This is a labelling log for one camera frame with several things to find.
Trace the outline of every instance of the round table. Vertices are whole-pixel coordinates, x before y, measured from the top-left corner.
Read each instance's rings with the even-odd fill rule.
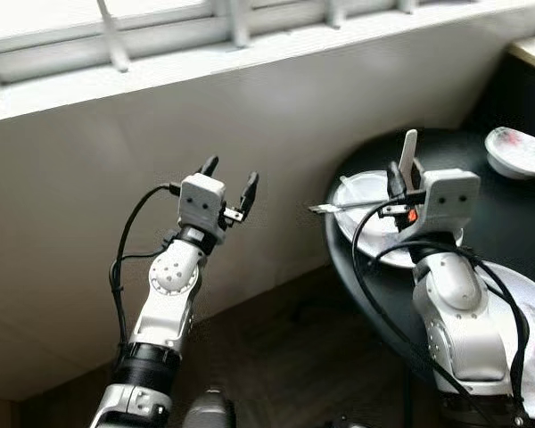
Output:
[[[398,162],[406,131],[365,142],[337,169],[327,192],[331,202],[340,176],[385,169]],[[425,129],[418,132],[416,157],[426,170],[460,168],[481,178],[479,200],[471,222],[465,227],[464,245],[484,259],[507,266],[535,281],[535,180],[514,181],[500,176],[488,164],[485,135],[465,131]],[[421,363],[376,314],[360,290],[350,257],[350,242],[333,215],[325,216],[325,238],[333,265],[385,343],[403,357],[415,375],[433,383],[432,370]],[[402,330],[424,347],[422,318],[412,303],[414,282],[409,269],[382,266],[369,276],[368,287]]]

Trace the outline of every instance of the black wire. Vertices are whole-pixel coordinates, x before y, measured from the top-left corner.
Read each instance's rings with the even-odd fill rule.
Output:
[[[123,232],[119,240],[119,248],[117,249],[117,257],[113,262],[114,266],[111,265],[109,270],[109,284],[111,286],[111,293],[113,294],[113,299],[115,301],[115,309],[117,310],[117,318],[119,320],[119,358],[122,356],[122,351],[124,350],[125,345],[127,344],[127,320],[125,318],[125,310],[123,309],[123,300],[121,299],[121,264],[123,262],[123,252],[125,250],[125,243],[127,242],[128,232],[135,221],[136,215],[143,208],[146,202],[153,196],[155,193],[160,190],[169,190],[169,184],[157,185],[152,190],[147,192],[141,200],[136,204],[131,213],[128,216],[125,227],[123,227]]]
[[[365,227],[365,224],[368,222],[368,220],[380,209],[387,207],[389,205],[393,205],[396,203],[400,203],[401,198],[393,198],[386,202],[380,203],[363,217],[363,219],[360,221],[360,223],[357,226],[357,229],[355,230],[355,234],[353,235],[353,241],[351,245],[351,258],[352,263],[355,271],[355,277],[358,280],[358,284],[363,291],[363,293],[366,295],[366,298],[370,302],[373,309],[379,314],[379,316],[383,319],[383,321],[386,323],[386,325],[404,342],[406,345],[413,351],[415,355],[417,355],[426,365],[430,366],[434,371],[436,371],[441,377],[443,377],[450,385],[456,389],[456,391],[464,397],[465,400],[468,401],[468,403],[477,410],[477,412],[488,422],[488,424],[494,428],[498,428],[497,423],[493,419],[493,417],[489,414],[487,414],[483,408],[473,399],[472,395],[450,374],[448,373],[444,367],[442,367],[438,362],[433,360],[429,355],[425,355],[424,352],[422,352],[421,349],[419,349],[411,340],[410,338],[396,325],[394,321],[389,317],[389,315],[386,313],[386,310],[381,306],[381,304],[375,299],[374,295],[371,293],[370,289],[367,287],[365,279],[363,278],[360,266],[358,264],[358,258],[357,258],[357,247],[358,247],[358,238],[360,237],[360,234],[363,230],[363,227]]]
[[[499,276],[497,276],[496,273],[490,267],[488,267],[478,256],[464,249],[453,247],[451,245],[446,245],[444,243],[407,241],[405,243],[392,245],[389,249],[379,252],[369,263],[369,268],[375,268],[378,260],[389,252],[409,247],[424,247],[433,248],[435,250],[440,251],[454,252],[455,254],[458,254],[468,259],[470,263],[472,263],[474,266],[479,266],[490,276],[491,279],[493,279],[493,281],[499,287],[499,289],[503,293],[503,296],[501,296],[502,299],[509,304],[514,314],[515,327],[517,330],[517,352],[515,353],[514,360],[511,364],[511,386],[514,394],[515,404],[517,405],[518,410],[522,411],[522,413],[525,413],[525,410],[523,408],[523,396],[521,388],[523,379],[523,365],[525,360],[525,349],[527,348],[527,342],[529,341],[529,327],[524,322],[524,315],[517,306],[517,303],[515,302],[514,297],[511,295],[509,289],[503,283],[501,278],[499,278]]]

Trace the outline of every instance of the white bowl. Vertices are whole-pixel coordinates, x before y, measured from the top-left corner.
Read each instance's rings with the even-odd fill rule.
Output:
[[[511,128],[495,128],[485,139],[488,162],[502,176],[535,178],[535,137]]]

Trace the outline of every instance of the brown floor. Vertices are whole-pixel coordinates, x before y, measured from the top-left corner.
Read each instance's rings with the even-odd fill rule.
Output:
[[[301,302],[309,304],[294,320]],[[325,267],[194,327],[169,426],[214,385],[235,402],[243,428],[315,428],[341,414],[401,427],[402,369]],[[21,403],[21,428],[88,426],[108,374],[102,367]],[[435,392],[418,382],[413,391],[415,427],[440,427]]]

